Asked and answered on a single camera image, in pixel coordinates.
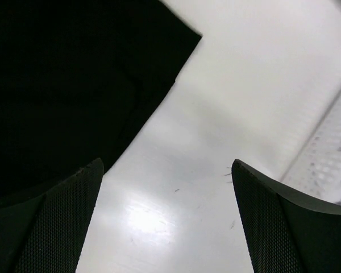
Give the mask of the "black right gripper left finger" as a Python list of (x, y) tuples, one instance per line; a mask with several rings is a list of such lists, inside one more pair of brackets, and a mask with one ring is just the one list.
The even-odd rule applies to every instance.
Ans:
[(0, 272), (75, 272), (104, 166), (0, 197)]

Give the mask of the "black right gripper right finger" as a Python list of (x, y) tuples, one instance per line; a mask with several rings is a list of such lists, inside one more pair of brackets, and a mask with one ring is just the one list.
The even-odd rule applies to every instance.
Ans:
[(341, 206), (236, 159), (231, 175), (254, 272), (341, 272)]

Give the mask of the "black skirt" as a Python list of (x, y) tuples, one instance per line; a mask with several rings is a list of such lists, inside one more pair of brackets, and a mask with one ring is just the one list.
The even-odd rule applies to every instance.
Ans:
[(0, 1), (0, 197), (109, 169), (200, 40), (161, 1)]

